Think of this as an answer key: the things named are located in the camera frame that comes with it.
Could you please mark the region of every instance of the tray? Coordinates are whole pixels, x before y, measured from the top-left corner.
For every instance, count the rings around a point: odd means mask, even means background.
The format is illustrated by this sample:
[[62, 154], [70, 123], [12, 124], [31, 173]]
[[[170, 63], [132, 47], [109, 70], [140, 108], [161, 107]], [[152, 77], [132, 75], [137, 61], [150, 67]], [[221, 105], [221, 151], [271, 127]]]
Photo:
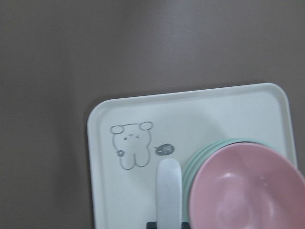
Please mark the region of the tray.
[[223, 138], [264, 141], [297, 166], [289, 104], [272, 83], [108, 100], [88, 119], [96, 229], [145, 229], [156, 221], [155, 172], [182, 169]]

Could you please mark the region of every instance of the brown surface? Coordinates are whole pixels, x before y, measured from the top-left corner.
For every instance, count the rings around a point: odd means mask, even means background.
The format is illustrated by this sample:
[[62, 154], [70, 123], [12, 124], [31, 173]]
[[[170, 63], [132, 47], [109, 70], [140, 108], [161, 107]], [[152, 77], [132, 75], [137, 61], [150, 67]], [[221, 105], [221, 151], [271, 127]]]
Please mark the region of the brown surface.
[[305, 2], [0, 3], [0, 224], [93, 227], [86, 121], [110, 98], [271, 82], [305, 173]]

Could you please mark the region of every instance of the cartoon character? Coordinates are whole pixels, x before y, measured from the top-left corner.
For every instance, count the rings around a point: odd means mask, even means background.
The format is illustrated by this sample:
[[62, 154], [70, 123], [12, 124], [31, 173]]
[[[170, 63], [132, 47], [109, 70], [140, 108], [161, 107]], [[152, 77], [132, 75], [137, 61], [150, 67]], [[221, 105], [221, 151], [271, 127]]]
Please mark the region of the cartoon character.
[[152, 136], [152, 122], [140, 124], [115, 125], [110, 128], [113, 133], [112, 143], [123, 169], [146, 166], [151, 158], [148, 148]]

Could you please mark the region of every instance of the white tray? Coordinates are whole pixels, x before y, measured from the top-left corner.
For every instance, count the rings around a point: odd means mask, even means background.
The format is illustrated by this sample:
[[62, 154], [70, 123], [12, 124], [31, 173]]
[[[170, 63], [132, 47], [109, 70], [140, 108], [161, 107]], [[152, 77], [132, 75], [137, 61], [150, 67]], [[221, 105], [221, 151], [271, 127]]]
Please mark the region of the white tray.
[[183, 168], [202, 146], [234, 137], [264, 141], [296, 166], [288, 99], [272, 83], [97, 105], [88, 119], [95, 228], [145, 229], [156, 221], [159, 161], [172, 157]]

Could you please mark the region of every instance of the white handle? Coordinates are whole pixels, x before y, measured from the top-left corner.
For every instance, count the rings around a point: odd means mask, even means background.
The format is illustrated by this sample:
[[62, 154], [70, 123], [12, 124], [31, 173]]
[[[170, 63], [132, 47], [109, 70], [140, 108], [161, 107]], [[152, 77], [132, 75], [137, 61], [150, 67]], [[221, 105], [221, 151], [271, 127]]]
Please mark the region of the white handle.
[[181, 229], [182, 176], [178, 161], [163, 159], [156, 178], [157, 229]]

